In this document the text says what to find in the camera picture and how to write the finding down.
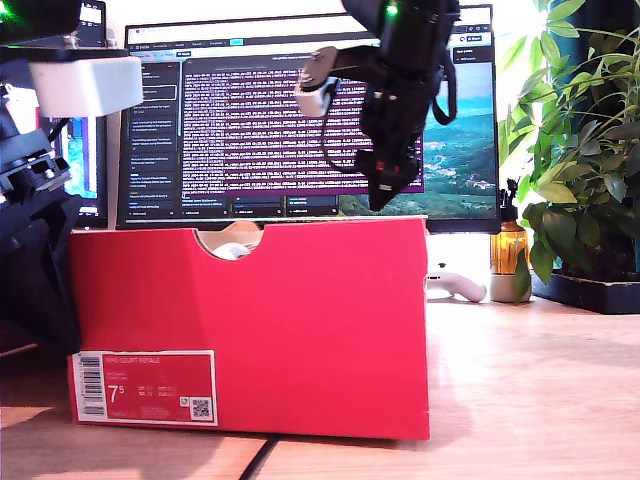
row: red shoe box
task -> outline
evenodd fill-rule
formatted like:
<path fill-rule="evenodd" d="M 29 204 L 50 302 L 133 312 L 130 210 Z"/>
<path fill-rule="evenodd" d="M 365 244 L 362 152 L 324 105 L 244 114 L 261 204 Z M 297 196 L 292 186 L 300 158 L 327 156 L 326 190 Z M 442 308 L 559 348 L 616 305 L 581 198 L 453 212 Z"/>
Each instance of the red shoe box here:
<path fill-rule="evenodd" d="M 79 423 L 427 439 L 425 225 L 268 225 L 237 261 L 197 232 L 74 234 Z"/>

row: amber glass bottle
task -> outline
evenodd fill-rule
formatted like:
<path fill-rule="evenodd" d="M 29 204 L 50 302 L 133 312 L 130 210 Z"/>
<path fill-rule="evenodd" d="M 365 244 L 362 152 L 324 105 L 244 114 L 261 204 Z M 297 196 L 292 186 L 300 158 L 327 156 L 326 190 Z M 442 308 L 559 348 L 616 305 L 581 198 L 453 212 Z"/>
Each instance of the amber glass bottle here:
<path fill-rule="evenodd" d="M 518 209 L 513 205 L 518 185 L 507 182 L 509 191 L 501 190 L 501 231 L 491 237 L 491 288 L 490 297 L 496 302 L 516 301 L 515 273 L 518 255 L 524 249 L 529 265 L 529 238 L 527 231 L 518 225 Z M 530 292 L 524 300 L 529 300 Z"/>

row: second monitor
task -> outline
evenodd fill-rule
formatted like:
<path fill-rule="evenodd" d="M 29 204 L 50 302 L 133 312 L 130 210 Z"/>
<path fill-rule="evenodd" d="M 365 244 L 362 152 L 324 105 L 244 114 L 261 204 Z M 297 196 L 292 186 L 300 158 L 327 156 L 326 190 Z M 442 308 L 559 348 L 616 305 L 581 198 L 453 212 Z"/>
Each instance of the second monitor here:
<path fill-rule="evenodd" d="M 145 101 L 123 112 L 120 228 L 373 215 L 424 216 L 431 231 L 499 225 L 489 6 L 463 8 L 451 37 L 458 119 L 442 127 L 428 118 L 416 145 L 420 176 L 376 214 L 366 179 L 325 163 L 322 120 L 303 117 L 294 96 L 314 50 L 377 44 L 352 17 L 129 26 L 126 42 L 143 61 Z M 338 164 L 370 145 L 359 129 L 364 93 L 344 82 L 334 101 L 326 144 Z"/>

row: barcode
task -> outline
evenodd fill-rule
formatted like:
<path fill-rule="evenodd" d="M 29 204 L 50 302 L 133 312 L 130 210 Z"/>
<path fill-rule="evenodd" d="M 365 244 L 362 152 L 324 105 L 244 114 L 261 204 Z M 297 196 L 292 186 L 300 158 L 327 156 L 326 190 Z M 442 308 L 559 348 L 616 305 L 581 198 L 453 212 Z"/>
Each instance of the barcode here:
<path fill-rule="evenodd" d="M 191 420 L 212 420 L 211 398 L 191 397 Z"/>
<path fill-rule="evenodd" d="M 82 411 L 84 412 L 85 415 L 104 415 L 104 407 L 102 406 L 91 407 L 87 405 L 84 407 Z"/>
<path fill-rule="evenodd" d="M 81 357 L 82 366 L 82 399 L 86 403 L 103 403 L 102 369 L 100 357 Z M 103 406 L 84 405 L 85 415 L 104 415 Z"/>

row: qr code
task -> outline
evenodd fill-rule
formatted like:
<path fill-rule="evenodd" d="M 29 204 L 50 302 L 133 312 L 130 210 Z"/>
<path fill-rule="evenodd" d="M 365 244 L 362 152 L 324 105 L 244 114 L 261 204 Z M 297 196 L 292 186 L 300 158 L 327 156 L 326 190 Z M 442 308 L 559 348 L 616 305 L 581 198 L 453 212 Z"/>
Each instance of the qr code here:
<path fill-rule="evenodd" d="M 211 397 L 191 397 L 191 420 L 213 420 Z"/>

